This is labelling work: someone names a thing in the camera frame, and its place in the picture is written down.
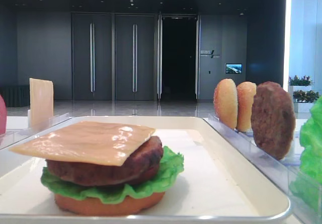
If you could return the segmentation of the sesame top bun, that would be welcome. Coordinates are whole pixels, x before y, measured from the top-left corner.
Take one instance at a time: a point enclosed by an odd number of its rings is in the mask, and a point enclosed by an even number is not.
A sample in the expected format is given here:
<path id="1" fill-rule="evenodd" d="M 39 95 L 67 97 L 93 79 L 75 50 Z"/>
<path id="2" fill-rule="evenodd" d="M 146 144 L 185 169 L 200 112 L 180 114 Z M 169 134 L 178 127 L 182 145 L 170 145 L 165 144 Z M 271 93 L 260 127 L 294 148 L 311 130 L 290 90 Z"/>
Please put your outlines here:
<path id="1" fill-rule="evenodd" d="M 231 129 L 237 125 L 237 89 L 232 79 L 221 80 L 214 90 L 214 109 L 219 120 Z"/>

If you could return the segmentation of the meat patty in burger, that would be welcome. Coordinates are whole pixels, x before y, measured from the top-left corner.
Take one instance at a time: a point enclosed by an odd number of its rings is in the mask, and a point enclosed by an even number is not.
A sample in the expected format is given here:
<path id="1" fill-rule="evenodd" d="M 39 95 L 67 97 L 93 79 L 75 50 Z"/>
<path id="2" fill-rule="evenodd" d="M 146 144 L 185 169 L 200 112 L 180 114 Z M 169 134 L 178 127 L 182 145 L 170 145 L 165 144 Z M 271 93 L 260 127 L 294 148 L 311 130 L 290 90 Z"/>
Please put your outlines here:
<path id="1" fill-rule="evenodd" d="M 61 180 L 82 186 L 114 186 L 139 184 L 152 179 L 159 170 L 163 155 L 160 138 L 152 136 L 120 167 L 53 160 L 46 162 L 48 171 Z"/>

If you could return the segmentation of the standing brown meat patty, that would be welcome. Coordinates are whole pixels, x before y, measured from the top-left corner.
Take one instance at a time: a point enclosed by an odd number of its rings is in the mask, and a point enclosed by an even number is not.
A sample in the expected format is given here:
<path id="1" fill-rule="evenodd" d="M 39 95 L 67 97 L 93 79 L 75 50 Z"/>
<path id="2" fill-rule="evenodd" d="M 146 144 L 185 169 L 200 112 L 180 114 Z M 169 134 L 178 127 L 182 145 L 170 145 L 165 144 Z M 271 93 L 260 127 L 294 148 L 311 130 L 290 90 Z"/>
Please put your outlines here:
<path id="1" fill-rule="evenodd" d="M 278 83 L 259 84 L 251 115 L 256 146 L 277 160 L 283 159 L 291 147 L 295 122 L 290 95 Z"/>

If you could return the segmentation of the standing cheese slice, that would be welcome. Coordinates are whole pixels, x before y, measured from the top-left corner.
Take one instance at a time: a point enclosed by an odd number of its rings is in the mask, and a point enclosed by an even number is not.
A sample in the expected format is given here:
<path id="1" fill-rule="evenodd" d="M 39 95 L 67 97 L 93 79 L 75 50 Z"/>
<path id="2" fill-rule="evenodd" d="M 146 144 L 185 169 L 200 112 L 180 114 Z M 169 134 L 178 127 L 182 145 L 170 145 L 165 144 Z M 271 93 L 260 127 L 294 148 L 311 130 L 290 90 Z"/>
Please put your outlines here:
<path id="1" fill-rule="evenodd" d="M 29 78 L 30 126 L 38 126 L 53 117 L 53 82 Z"/>

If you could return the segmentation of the standing red tomato slice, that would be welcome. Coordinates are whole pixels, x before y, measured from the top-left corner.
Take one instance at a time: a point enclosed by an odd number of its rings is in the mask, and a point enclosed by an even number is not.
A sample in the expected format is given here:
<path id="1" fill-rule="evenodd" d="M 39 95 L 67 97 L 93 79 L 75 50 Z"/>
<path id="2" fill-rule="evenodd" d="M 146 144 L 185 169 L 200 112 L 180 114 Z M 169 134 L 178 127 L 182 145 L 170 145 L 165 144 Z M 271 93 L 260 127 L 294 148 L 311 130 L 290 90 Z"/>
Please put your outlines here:
<path id="1" fill-rule="evenodd" d="M 2 96 L 0 96 L 0 135 L 6 132 L 6 124 L 7 124 L 6 105 Z"/>

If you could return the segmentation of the standing green lettuce leaf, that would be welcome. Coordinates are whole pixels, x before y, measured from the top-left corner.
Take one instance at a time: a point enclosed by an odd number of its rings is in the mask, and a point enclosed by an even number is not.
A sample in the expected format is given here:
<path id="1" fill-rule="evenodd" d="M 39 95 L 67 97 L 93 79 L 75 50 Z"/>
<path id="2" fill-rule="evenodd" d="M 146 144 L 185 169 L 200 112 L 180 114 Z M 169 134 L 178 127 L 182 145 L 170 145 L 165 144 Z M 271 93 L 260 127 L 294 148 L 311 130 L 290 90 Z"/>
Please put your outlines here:
<path id="1" fill-rule="evenodd" d="M 300 129 L 300 145 L 304 147 L 300 157 L 303 175 L 291 182 L 290 190 L 317 211 L 321 204 L 321 99 L 315 102 L 310 113 L 311 117 Z"/>

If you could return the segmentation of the dark double door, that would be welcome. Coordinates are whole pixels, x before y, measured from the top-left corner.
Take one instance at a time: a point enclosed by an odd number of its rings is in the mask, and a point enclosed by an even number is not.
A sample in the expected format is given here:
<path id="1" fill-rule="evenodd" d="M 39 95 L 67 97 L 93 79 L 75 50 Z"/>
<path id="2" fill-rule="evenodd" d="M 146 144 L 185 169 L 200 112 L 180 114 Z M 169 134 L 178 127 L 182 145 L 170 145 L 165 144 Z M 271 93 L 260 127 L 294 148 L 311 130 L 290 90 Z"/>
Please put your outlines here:
<path id="1" fill-rule="evenodd" d="M 73 98 L 112 99 L 112 18 L 73 14 Z"/>
<path id="2" fill-rule="evenodd" d="M 117 15 L 116 99 L 153 100 L 154 18 Z"/>

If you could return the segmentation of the left dark double door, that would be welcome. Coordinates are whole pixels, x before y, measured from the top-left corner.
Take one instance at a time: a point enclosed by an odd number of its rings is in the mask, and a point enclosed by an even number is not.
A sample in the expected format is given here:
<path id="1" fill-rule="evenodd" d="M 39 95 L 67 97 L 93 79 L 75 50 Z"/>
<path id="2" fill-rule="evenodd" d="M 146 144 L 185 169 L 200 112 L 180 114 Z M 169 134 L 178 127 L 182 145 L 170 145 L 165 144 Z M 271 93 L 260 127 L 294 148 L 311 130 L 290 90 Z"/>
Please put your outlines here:
<path id="1" fill-rule="evenodd" d="M 73 14 L 73 98 L 112 99 L 112 18 Z"/>

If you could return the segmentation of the white rectangular metal tray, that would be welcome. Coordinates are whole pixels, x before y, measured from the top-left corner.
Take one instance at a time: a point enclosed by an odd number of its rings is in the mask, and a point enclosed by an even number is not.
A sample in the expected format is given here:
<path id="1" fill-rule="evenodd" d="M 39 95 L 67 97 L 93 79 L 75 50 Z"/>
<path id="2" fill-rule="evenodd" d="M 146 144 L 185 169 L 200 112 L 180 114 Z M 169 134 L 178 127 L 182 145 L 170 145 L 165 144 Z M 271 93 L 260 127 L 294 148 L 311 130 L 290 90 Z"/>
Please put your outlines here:
<path id="1" fill-rule="evenodd" d="M 205 120 L 197 117 L 83 116 L 80 121 L 145 125 L 184 155 L 184 171 L 156 206 L 141 215 L 78 216 L 60 210 L 40 183 L 43 159 L 1 150 L 1 223 L 285 223 L 289 197 Z"/>

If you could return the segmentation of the bottom bun in burger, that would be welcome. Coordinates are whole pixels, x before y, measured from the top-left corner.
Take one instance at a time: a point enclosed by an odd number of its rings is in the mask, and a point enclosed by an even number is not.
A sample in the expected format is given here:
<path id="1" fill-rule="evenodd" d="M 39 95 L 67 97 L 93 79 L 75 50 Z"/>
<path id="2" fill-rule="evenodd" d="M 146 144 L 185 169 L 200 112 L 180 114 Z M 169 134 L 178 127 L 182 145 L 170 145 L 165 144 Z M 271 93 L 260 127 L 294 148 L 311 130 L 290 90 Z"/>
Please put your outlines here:
<path id="1" fill-rule="evenodd" d="M 76 200 L 59 194 L 54 195 L 56 205 L 66 211 L 85 216 L 123 216 L 137 214 L 142 210 L 151 208 L 158 204 L 164 192 L 153 193 L 149 197 L 135 199 L 130 196 L 118 204 L 103 204 L 98 198 L 86 198 L 85 200 Z"/>

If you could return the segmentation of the upper flower planter box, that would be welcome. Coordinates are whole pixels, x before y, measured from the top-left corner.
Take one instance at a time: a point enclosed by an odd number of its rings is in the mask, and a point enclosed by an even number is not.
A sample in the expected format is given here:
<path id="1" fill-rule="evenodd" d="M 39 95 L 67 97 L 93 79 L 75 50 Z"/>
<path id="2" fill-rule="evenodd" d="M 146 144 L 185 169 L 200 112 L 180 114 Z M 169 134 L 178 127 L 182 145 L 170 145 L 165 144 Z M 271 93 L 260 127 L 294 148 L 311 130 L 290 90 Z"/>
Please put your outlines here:
<path id="1" fill-rule="evenodd" d="M 289 77 L 288 82 L 288 92 L 293 95 L 295 91 L 310 91 L 312 89 L 312 80 L 310 76 L 298 77 Z"/>

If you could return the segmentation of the flower planter box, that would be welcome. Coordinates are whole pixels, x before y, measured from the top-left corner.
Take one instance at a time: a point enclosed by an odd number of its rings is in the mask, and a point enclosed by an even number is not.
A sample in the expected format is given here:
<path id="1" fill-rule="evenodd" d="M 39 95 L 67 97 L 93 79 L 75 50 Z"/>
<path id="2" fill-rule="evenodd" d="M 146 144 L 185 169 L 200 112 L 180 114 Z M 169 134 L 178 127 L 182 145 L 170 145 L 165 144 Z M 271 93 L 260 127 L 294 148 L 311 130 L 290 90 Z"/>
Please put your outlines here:
<path id="1" fill-rule="evenodd" d="M 309 113 L 313 104 L 318 100 L 319 93 L 313 90 L 298 90 L 293 93 L 294 111 L 297 113 Z"/>
<path id="2" fill-rule="evenodd" d="M 312 80 L 310 76 L 298 77 L 289 77 L 288 82 L 288 92 L 293 95 L 295 91 L 310 91 L 312 89 Z"/>

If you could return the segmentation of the wall display screen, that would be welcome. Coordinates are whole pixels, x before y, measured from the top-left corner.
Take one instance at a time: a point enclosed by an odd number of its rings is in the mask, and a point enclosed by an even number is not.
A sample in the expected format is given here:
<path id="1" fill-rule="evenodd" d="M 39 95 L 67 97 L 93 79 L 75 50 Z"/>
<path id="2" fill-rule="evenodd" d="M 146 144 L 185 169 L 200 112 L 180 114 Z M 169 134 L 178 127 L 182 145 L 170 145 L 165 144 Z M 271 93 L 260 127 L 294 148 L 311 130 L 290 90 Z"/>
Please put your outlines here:
<path id="1" fill-rule="evenodd" d="M 241 74 L 243 69 L 242 64 L 226 64 L 225 73 L 226 74 Z"/>

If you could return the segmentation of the clear acrylic rail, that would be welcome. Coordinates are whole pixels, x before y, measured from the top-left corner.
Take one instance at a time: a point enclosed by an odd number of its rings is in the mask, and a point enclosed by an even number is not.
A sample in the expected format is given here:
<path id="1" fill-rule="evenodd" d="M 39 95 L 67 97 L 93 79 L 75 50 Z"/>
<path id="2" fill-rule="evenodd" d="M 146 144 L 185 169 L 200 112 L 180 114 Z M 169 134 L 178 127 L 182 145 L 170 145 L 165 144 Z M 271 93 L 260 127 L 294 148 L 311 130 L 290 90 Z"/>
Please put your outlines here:
<path id="1" fill-rule="evenodd" d="M 290 197 L 293 213 L 301 222 L 321 223 L 321 184 L 299 168 L 303 151 L 299 143 L 300 127 L 305 119 L 296 120 L 291 150 L 281 161 L 256 147 L 252 131 L 242 133 L 231 130 L 214 114 L 209 114 L 206 121 Z"/>
<path id="2" fill-rule="evenodd" d="M 64 113 L 62 115 L 56 115 L 49 118 L 45 122 L 36 124 L 35 126 L 25 128 L 19 131 L 13 131 L 1 135 L 1 149 L 5 149 L 21 140 L 29 138 L 36 135 L 44 130 L 47 130 L 59 123 L 62 123 L 70 118 L 69 113 Z"/>

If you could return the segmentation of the right clear acrylic rail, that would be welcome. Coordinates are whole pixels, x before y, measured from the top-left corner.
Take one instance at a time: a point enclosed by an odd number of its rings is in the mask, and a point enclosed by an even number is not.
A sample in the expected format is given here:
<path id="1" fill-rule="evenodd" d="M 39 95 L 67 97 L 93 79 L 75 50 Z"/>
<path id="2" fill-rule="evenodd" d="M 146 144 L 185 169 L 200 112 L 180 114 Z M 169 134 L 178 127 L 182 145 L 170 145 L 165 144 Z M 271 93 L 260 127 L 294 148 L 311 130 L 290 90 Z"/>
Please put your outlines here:
<path id="1" fill-rule="evenodd" d="M 293 213 L 301 222 L 321 223 L 321 184 L 299 168 L 303 151 L 299 143 L 300 127 L 305 119 L 296 120 L 291 150 L 281 161 L 256 147 L 252 131 L 242 133 L 231 130 L 214 114 L 209 114 L 206 121 L 290 197 Z"/>

